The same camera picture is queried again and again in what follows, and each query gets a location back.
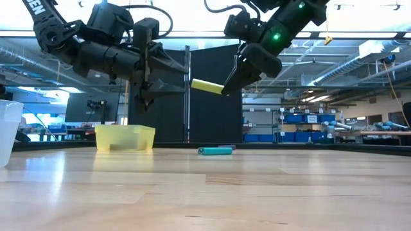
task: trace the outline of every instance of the blue storage bin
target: blue storage bin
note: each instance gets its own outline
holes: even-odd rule
[[[335,120],[335,115],[319,115],[319,122],[331,122]]]
[[[284,122],[286,123],[301,123],[302,115],[285,115]]]
[[[295,132],[285,132],[284,136],[281,136],[281,133],[275,133],[275,140],[277,142],[295,142]]]
[[[51,133],[66,133],[65,125],[49,125],[48,129]]]
[[[272,135],[272,134],[259,135],[259,141],[260,142],[273,142],[274,141],[274,135]]]
[[[315,117],[317,117],[317,123],[319,123],[320,121],[319,121],[319,116],[318,115],[304,115],[304,122],[305,123],[308,123],[308,116],[315,116]]]
[[[258,142],[259,135],[244,134],[244,142]]]
[[[318,141],[323,138],[327,138],[327,133],[326,132],[313,132],[311,133],[311,141]]]
[[[308,142],[311,137],[311,132],[296,132],[295,141],[296,142]]]

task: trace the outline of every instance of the white plastic cup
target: white plastic cup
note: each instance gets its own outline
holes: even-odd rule
[[[23,106],[22,103],[0,100],[0,167],[8,164],[12,154]]]

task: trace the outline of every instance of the wooden table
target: wooden table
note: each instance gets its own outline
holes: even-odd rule
[[[343,151],[12,153],[1,230],[410,230],[411,158]]]

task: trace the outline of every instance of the black backdrop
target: black backdrop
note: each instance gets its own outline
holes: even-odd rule
[[[224,84],[234,67],[237,45],[194,51],[191,79]],[[241,91],[225,97],[191,89],[190,142],[241,143]]]
[[[168,50],[166,52],[176,61],[181,64],[184,63],[185,52]],[[184,87],[183,74],[155,70],[151,78],[153,81],[160,78],[163,82]],[[134,106],[134,96],[137,94],[137,90],[137,87],[131,87],[130,89],[128,123],[155,128],[155,142],[183,142],[184,95],[155,99],[154,104],[151,105],[145,114],[137,114]]]

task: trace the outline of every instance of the computer monitor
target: computer monitor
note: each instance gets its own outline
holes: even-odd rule
[[[116,121],[118,93],[70,94],[66,122]]]

